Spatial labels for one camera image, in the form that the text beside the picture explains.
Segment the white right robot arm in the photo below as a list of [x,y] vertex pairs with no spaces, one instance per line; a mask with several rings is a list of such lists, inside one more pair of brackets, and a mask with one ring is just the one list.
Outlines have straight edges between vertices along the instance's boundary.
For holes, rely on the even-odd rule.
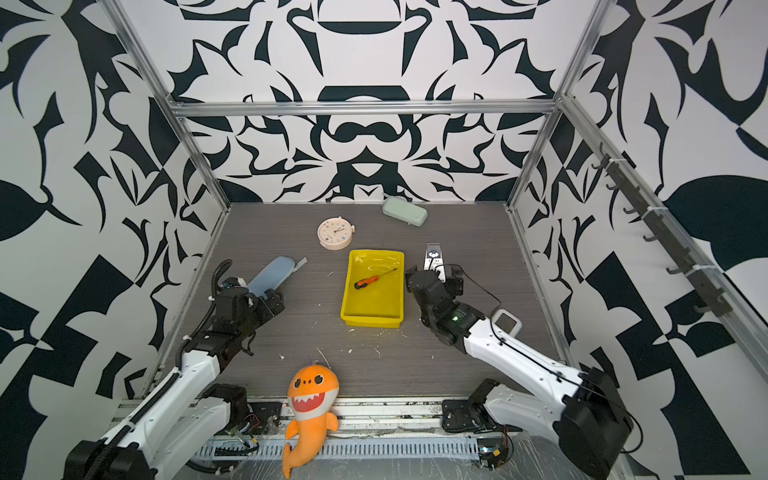
[[533,396],[518,401],[509,388],[489,382],[475,391],[482,408],[499,425],[557,443],[589,477],[607,478],[635,426],[612,378],[598,368],[565,365],[519,341],[519,319],[509,331],[498,324],[509,311],[486,315],[458,301],[464,278],[411,268],[405,285],[421,322],[442,343],[494,367]]

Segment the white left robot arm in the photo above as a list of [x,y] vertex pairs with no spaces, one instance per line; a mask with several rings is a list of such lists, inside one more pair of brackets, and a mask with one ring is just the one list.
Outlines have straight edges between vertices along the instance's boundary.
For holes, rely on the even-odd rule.
[[240,435],[252,413],[244,387],[218,376],[239,353],[249,353],[256,331],[284,308],[280,286],[300,268],[278,257],[251,281],[227,277],[231,260],[211,277],[208,309],[185,336],[166,377],[119,424],[68,454],[66,479],[172,479],[183,468],[222,475],[233,465],[196,461],[215,434]]

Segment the orange handled screwdriver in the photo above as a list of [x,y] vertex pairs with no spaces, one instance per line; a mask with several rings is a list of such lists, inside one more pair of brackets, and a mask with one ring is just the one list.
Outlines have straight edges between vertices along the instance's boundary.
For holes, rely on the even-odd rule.
[[356,290],[361,290],[361,289],[367,288],[368,286],[372,285],[373,283],[378,282],[383,276],[386,276],[386,275],[388,275],[390,273],[393,273],[395,271],[396,271],[396,268],[394,268],[392,270],[389,270],[387,272],[384,272],[384,273],[376,274],[376,275],[373,275],[371,277],[361,279],[361,280],[359,280],[359,281],[354,283],[354,288]]

